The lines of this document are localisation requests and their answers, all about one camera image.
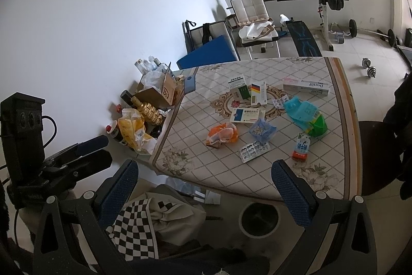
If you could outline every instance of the checkered cloth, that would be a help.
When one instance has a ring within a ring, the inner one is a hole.
[[[106,228],[110,239],[126,261],[158,259],[156,237],[149,212],[151,198],[141,199],[122,209],[112,226]],[[174,204],[163,204],[165,208]]]
[[[159,207],[159,211],[165,212],[165,213],[168,213],[170,210],[174,210],[175,208],[178,208],[180,206],[180,204],[175,204],[175,203],[170,203],[170,202],[164,203],[163,201],[157,202],[157,205]]]

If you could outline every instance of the black cable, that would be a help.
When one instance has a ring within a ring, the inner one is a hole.
[[[46,146],[47,146],[48,144],[50,144],[50,142],[53,141],[54,137],[55,137],[56,134],[57,134],[57,125],[56,125],[56,122],[53,120],[52,117],[42,116],[42,119],[49,119],[49,120],[53,123],[53,125],[54,125],[54,134],[51,136],[50,140],[47,141],[47,142],[43,145],[43,148],[46,148]]]
[[[17,250],[20,249],[19,243],[17,242],[17,232],[16,232],[18,214],[19,214],[19,209],[17,209],[16,214],[14,215],[14,240],[16,241]]]

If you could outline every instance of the table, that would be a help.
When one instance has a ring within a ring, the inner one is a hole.
[[[281,57],[200,66],[185,71],[196,74],[196,91],[180,99],[170,111],[147,165],[205,188],[263,200],[281,200],[271,179],[273,161],[284,159],[313,190],[331,198],[351,199],[362,188],[362,155],[359,124],[351,90],[342,64],[335,57]],[[306,162],[291,158],[298,133],[285,110],[267,105],[266,119],[277,127],[271,151],[245,164],[238,150],[254,141],[249,126],[237,124],[239,139],[215,149],[205,146],[209,130],[229,120],[235,101],[228,81],[244,75],[265,80],[268,100],[288,94],[308,100],[323,113],[328,131],[312,138]],[[328,96],[283,90],[283,78],[291,77],[330,84]]]

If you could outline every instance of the gold decorative bottle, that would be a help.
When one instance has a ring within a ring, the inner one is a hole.
[[[150,103],[142,103],[135,96],[131,97],[131,102],[136,109],[143,115],[145,121],[153,125],[160,125],[163,121],[163,117],[157,111],[157,109]]]

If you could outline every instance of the white chair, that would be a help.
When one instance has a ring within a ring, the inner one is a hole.
[[[256,21],[263,21],[269,19],[269,14],[267,13],[266,6],[263,0],[231,0],[230,1],[234,15],[230,15],[226,18],[226,21],[230,28],[236,30],[245,25],[251,24]],[[231,19],[235,20],[235,25],[232,26],[229,21]],[[276,42],[276,48],[278,51],[278,56],[280,57],[278,40],[279,36],[274,29],[268,35],[258,39],[240,39],[237,32],[234,31],[236,41],[239,42],[239,47],[245,47],[249,53],[250,58],[252,59],[251,51],[252,46],[261,45],[261,52],[266,52],[266,43]]]

